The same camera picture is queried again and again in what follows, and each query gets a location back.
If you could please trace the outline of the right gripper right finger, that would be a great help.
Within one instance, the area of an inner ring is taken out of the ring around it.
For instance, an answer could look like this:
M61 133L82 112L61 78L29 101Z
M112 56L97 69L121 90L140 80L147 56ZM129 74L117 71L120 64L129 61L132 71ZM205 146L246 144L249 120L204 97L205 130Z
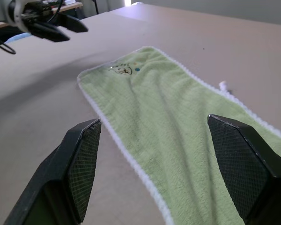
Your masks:
M281 225L281 157L250 125L210 114L217 163L247 225Z

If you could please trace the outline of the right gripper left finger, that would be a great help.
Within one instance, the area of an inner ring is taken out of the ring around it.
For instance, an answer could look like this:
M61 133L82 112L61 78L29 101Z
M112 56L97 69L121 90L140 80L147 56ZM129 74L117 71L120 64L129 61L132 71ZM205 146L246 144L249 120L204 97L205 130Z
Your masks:
M101 121L89 120L67 131L60 145L39 165L6 225L79 225L92 191Z

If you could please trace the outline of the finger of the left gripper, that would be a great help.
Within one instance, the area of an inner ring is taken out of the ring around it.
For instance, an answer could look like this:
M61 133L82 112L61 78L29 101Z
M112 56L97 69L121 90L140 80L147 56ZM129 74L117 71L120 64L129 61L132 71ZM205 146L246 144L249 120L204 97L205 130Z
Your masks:
M76 33L88 32L88 28L76 17L58 13L58 25Z
M34 22L29 24L29 32L33 36L47 39L52 42L64 42L70 40L70 38L55 25L45 22Z

